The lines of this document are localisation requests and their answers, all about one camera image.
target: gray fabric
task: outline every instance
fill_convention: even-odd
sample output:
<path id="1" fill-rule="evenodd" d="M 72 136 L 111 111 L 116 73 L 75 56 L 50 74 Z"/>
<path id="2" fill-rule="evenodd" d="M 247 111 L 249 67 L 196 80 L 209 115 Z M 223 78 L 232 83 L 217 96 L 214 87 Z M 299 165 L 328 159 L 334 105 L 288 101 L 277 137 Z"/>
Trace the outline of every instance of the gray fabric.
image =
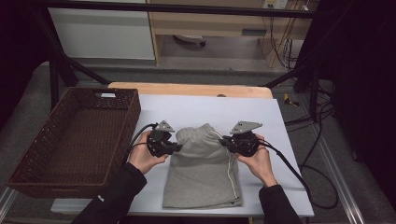
<path id="1" fill-rule="evenodd" d="M 185 128 L 176 138 L 163 193 L 164 208 L 221 208 L 242 204 L 236 158 L 223 147 L 213 127 Z"/>

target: floor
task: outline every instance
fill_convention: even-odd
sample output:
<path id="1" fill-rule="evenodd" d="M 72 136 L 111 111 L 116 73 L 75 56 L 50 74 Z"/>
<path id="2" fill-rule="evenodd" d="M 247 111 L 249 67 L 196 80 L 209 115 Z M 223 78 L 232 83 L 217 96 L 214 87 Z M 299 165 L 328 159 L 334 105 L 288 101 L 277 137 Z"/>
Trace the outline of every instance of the floor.
<path id="1" fill-rule="evenodd" d="M 257 86 L 287 72 L 287 69 L 282 66 L 268 68 L 257 38 L 206 37 L 205 40 L 206 46 L 202 48 L 198 44 L 186 43 L 167 36 L 163 46 L 162 62 L 159 65 L 155 62 L 141 61 L 117 61 L 116 66 L 114 62 L 101 60 L 85 61 L 84 63 L 99 75 L 117 81 Z M 82 74 L 78 74 L 78 77 L 80 86 L 98 85 L 91 78 Z M 293 83 L 294 80 L 291 79 L 272 89 L 285 121 L 297 119 L 306 114 L 304 108 L 306 95 L 293 92 Z M 322 87 L 330 90 L 332 83 L 323 80 Z M 284 103 L 285 93 L 289 95 L 290 101 L 294 105 Z M 14 115 L 0 132 L 0 155 L 2 158 L 7 158 L 6 161 L 0 161 L 0 176 L 2 176 L 0 190 L 5 189 L 6 176 L 9 176 L 18 164 L 22 152 L 34 140 L 36 132 L 50 112 L 49 94 L 49 70 L 46 65 L 43 65 L 35 71 Z M 319 100 L 323 103 L 329 99 L 327 96 L 321 95 Z M 309 122 L 288 127 L 290 142 L 299 163 L 304 160 L 316 138 L 315 126 L 307 126 L 301 130 L 293 131 L 305 124 L 309 124 Z M 310 222 L 396 223 L 395 211 L 371 177 L 367 167 L 353 161 L 352 151 L 336 118 L 332 116 L 326 118 L 323 120 L 322 126 L 324 140 L 321 139 L 307 164 L 330 176 L 329 167 L 323 159 L 323 148 L 331 151 L 354 202 L 359 207 L 363 222 L 352 222 L 342 202 L 331 210 L 314 206 L 316 215 L 311 218 Z M 323 176 L 310 170 L 305 170 L 303 176 L 312 189 L 316 203 L 329 205 L 334 201 L 335 195 L 332 187 Z M 62 223 L 67 223 L 67 220 L 72 219 L 69 216 L 52 214 L 50 212 L 51 203 L 52 200 L 32 200 L 18 194 L 14 204 L 8 210 L 7 220 L 10 221 L 16 217 L 44 218 L 51 219 L 52 223 L 55 223 L 54 220 L 62 220 Z M 261 222 L 259 218 L 255 219 L 255 223 Z"/>

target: person's left hand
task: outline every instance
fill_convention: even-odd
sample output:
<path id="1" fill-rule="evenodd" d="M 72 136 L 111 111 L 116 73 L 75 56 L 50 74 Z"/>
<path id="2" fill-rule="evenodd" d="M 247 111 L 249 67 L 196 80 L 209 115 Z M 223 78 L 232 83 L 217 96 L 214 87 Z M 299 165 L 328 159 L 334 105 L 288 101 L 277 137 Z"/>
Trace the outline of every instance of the person's left hand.
<path id="1" fill-rule="evenodd" d="M 129 157 L 128 162 L 131 163 L 134 167 L 140 170 L 140 172 L 145 175 L 152 167 L 157 164 L 164 163 L 166 158 L 168 157 L 167 154 L 157 158 L 153 157 L 149 153 L 148 145 L 145 144 L 148 141 L 148 136 L 150 132 L 144 132 L 140 135 L 140 139 L 138 145 L 132 149 L 131 156 Z"/>

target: white table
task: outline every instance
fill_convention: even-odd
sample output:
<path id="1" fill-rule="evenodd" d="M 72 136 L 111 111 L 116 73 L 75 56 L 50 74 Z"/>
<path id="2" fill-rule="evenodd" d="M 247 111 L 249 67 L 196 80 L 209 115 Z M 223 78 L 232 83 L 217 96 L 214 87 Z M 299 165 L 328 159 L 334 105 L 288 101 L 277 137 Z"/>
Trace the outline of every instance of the white table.
<path id="1" fill-rule="evenodd" d="M 274 99 L 181 96 L 140 94 L 142 112 L 135 132 L 149 123 L 166 120 L 176 131 L 185 127 L 200 127 L 211 124 L 217 132 L 229 135 L 239 120 L 261 122 L 262 127 L 254 130 L 260 133 L 274 147 L 282 151 L 295 170 L 297 163 L 290 145 L 277 101 Z M 171 141 L 176 141 L 173 134 Z M 300 217 L 314 215 L 302 184 L 284 162 L 270 150 L 271 162 L 278 183 L 283 187 L 291 205 Z M 239 162 L 239 180 L 242 190 L 241 207 L 222 209 L 163 209 L 163 189 L 169 169 L 169 161 L 155 166 L 146 174 L 148 180 L 143 190 L 136 195 L 128 215 L 145 216 L 212 216 L 212 217 L 262 217 L 259 200 L 261 181 Z M 56 199 L 52 212 L 78 214 L 89 199 Z"/>

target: gray carpet floor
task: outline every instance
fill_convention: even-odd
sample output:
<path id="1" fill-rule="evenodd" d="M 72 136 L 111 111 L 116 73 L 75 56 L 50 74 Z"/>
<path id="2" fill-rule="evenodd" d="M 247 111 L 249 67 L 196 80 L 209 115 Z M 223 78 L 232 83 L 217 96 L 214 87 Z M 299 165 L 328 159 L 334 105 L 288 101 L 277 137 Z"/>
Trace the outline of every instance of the gray carpet floor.
<path id="1" fill-rule="evenodd" d="M 192 44 L 181 44 L 181 47 L 178 47 L 176 45 L 177 40 L 172 38 L 168 38 L 167 41 L 167 47 L 169 47 L 169 49 L 164 49 L 165 61 L 167 59 L 170 61 L 176 61 L 178 54 L 182 55 L 184 50 L 196 47 Z M 263 60 L 257 59 L 258 57 L 261 57 L 257 52 L 254 53 L 254 58 L 257 59 L 257 62 L 250 62 L 251 66 L 248 70 L 237 69 L 236 67 L 228 70 L 224 69 L 226 67 L 230 67 L 230 64 L 235 62 L 224 64 L 223 67 L 220 67 L 217 64 L 212 69 L 209 66 L 209 61 L 212 61 L 213 63 L 214 58 L 207 59 L 207 55 L 202 52 L 197 54 L 203 54 L 202 56 L 198 55 L 197 58 L 201 57 L 199 62 L 201 64 L 205 64 L 205 69 L 202 67 L 199 69 L 198 66 L 190 66 L 190 69 L 187 69 L 186 67 L 175 69 L 175 67 L 169 65 L 170 63 L 165 63 L 160 66 L 149 67 L 129 65 L 118 69 L 110 67 L 99 68 L 93 66 L 92 70 L 96 71 L 103 77 L 117 81 L 223 85 L 233 84 L 247 86 L 263 84 L 278 76 L 278 73 L 275 73 L 274 70 L 267 72 L 263 72 L 261 70 L 261 63 Z M 235 59 L 236 56 L 230 57 L 231 60 L 239 60 Z M 183 64 L 193 63 L 193 59 L 186 59 L 186 57 L 179 58 L 178 60 Z M 80 79 L 79 86 L 98 86 L 97 83 L 82 74 L 78 74 L 78 77 Z M 305 97 L 304 94 L 297 95 L 292 91 L 292 83 L 293 81 L 290 80 L 285 82 L 282 86 L 273 89 L 274 97 L 279 102 L 279 107 L 285 121 L 297 119 L 305 115 L 305 111 L 302 106 L 286 105 L 283 102 L 284 93 L 289 94 L 292 101 L 299 101 Z M 64 86 L 61 87 L 62 91 L 66 89 L 67 88 Z M 326 98 L 319 98 L 319 100 L 323 102 L 327 101 Z M 25 94 L 14 111 L 14 114 L 0 132 L 0 158 L 2 158 L 2 160 L 0 160 L 0 190 L 3 191 L 5 189 L 7 178 L 11 175 L 12 171 L 20 161 L 23 152 L 35 139 L 36 134 L 48 117 L 49 112 L 49 69 L 47 66 L 41 66 L 36 69 Z M 288 130 L 292 130 L 297 127 L 299 126 L 288 127 Z M 336 118 L 328 117 L 323 120 L 323 136 L 326 138 L 328 147 L 342 170 L 354 199 L 361 210 L 365 223 L 396 223 L 395 211 L 390 206 L 379 186 L 375 183 L 375 180 L 371 176 L 366 165 L 353 161 L 351 156 L 352 151 L 345 139 L 343 131 L 337 123 Z M 289 137 L 297 162 L 300 163 L 304 160 L 309 148 L 311 148 L 314 143 L 316 135 L 313 133 L 313 129 L 310 126 L 307 126 L 306 128 L 302 128 L 298 131 L 290 132 Z M 314 151 L 307 164 L 319 169 L 326 175 L 328 174 L 327 167 L 325 166 L 318 149 Z M 312 190 L 314 202 L 322 205 L 329 205 L 333 202 L 335 194 L 326 179 L 310 170 L 304 170 L 303 176 Z M 70 216 L 51 213 L 50 207 L 52 202 L 53 200 L 31 199 L 22 194 L 18 194 L 14 204 L 12 204 L 7 213 L 7 217 L 34 217 L 62 220 L 70 220 L 73 218 Z M 320 209 L 314 206 L 314 211 L 316 215 L 310 219 L 311 223 L 349 223 L 344 206 L 341 203 L 332 210 Z"/>

